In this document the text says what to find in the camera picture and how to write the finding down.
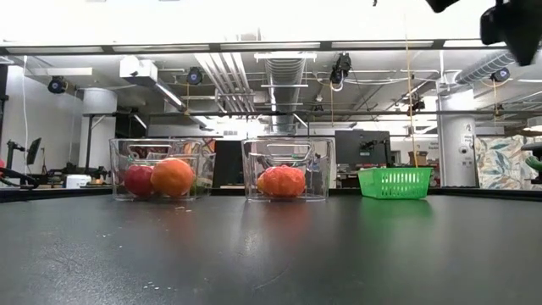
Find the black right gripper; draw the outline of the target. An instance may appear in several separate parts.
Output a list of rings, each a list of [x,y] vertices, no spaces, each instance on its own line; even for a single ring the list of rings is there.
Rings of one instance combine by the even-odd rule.
[[[441,13],[459,0],[425,0]],[[480,17],[484,45],[504,42],[520,66],[533,63],[542,42],[542,0],[495,0]]]

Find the orange toy pumpkin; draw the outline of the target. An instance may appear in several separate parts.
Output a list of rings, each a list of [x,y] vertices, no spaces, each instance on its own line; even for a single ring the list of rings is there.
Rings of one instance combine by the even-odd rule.
[[[269,197],[299,197],[306,189],[305,174],[301,169],[286,165],[266,169],[266,193]]]

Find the green toy lime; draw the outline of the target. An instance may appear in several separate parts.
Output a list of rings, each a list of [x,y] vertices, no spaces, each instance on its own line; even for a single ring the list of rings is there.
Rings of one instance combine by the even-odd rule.
[[[205,180],[196,180],[189,190],[190,197],[204,197],[210,193],[212,186]]]

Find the toy orange fruit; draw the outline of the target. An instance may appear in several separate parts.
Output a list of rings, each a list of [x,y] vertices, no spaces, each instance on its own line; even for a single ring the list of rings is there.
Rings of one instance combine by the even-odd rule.
[[[154,165],[151,183],[155,191],[169,197],[182,197],[196,179],[192,167],[184,160],[166,158]]]

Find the dark red toy apple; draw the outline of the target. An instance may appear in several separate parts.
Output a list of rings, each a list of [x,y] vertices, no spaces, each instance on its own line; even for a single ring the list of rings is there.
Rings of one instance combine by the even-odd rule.
[[[124,187],[137,197],[151,196],[153,194],[152,172],[152,166],[131,165],[124,173]]]

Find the white round pillar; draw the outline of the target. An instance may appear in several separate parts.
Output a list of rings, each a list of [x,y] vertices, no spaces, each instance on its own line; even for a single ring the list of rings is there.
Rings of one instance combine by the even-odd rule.
[[[461,112],[474,110],[473,90],[440,95],[437,110]],[[476,187],[474,151],[475,118],[472,114],[438,114],[440,148],[440,185]]]
[[[118,96],[114,91],[102,88],[87,88],[83,93],[83,114],[96,114],[89,123],[89,117],[81,118],[79,166],[84,168],[89,159],[90,168],[103,166],[111,169],[109,140],[115,137]]]

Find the black monitor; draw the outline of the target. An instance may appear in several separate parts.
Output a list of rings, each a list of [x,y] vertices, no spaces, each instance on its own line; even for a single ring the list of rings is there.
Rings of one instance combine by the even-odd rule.
[[[336,130],[335,161],[361,167],[391,164],[390,133],[372,130]]]

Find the leaf-patterned curtain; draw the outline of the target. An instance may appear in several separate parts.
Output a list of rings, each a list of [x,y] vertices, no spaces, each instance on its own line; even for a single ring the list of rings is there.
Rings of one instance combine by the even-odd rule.
[[[538,173],[525,163],[532,152],[521,150],[523,145],[535,142],[542,142],[542,136],[477,136],[474,147],[479,187],[542,190],[542,185],[531,182]]]

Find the green plastic basket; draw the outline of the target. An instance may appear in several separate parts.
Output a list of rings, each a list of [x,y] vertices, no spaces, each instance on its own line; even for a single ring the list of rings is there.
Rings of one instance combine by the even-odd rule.
[[[375,199],[422,199],[428,194],[431,168],[371,168],[358,174],[362,195]]]

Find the clear plastic bin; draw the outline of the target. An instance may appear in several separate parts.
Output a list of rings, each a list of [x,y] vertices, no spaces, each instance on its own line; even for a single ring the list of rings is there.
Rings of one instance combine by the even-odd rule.
[[[241,143],[245,194],[248,200],[322,201],[329,196],[333,142],[326,138],[258,138]],[[299,197],[269,197],[257,190],[257,178],[281,165],[301,169],[306,189]]]
[[[154,188],[151,196],[137,197],[124,187],[124,173],[131,165],[154,167],[163,159],[178,158],[192,167],[195,181],[205,180],[212,185],[215,157],[214,150],[202,139],[113,139],[110,142],[113,197],[120,201],[194,200],[197,197],[190,197],[189,192],[182,197],[169,197]]]

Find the silver ventilation duct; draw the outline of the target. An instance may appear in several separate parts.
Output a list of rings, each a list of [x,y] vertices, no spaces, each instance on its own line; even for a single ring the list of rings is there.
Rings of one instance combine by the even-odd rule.
[[[306,67],[304,58],[271,58],[265,60],[268,94],[271,110],[284,113],[272,116],[271,130],[277,134],[293,134],[296,118],[286,113],[297,108],[303,72]]]

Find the black frame beam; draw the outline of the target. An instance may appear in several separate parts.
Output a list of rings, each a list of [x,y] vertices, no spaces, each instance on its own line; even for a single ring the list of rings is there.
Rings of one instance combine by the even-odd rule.
[[[170,54],[170,53],[243,53],[243,52],[342,52],[399,50],[505,50],[498,42],[485,46],[479,39],[422,39],[377,41],[310,41],[310,42],[209,42],[181,44],[72,45],[38,46],[0,44],[0,55],[96,55],[96,54]]]

